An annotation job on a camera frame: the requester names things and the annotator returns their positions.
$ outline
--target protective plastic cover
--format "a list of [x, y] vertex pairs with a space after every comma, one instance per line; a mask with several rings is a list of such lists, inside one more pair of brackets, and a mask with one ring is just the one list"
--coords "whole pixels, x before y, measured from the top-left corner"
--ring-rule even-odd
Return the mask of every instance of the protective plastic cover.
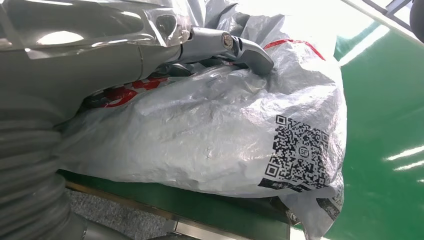
[[190, 36], [186, 0], [0, 1], [0, 51], [31, 59], [80, 54], [105, 46], [171, 47]]
[[64, 169], [113, 181], [279, 196], [307, 239], [319, 239], [344, 200], [347, 109], [336, 39], [321, 22], [290, 15], [293, 1], [280, 13], [234, 2], [206, 2], [205, 25], [266, 49], [275, 63], [268, 76], [222, 65], [170, 77], [72, 119], [55, 154]]

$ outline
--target plastic mailing bag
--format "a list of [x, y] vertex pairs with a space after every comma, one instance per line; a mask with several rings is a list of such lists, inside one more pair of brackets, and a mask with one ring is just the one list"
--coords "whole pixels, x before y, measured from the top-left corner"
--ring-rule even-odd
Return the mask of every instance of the plastic mailing bag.
[[208, 1], [206, 27], [263, 47], [269, 75], [219, 65], [122, 86], [114, 102], [62, 126], [55, 155], [66, 170], [112, 181], [279, 196], [307, 239], [319, 239], [343, 204], [347, 110], [335, 38], [303, 16], [230, 3]]

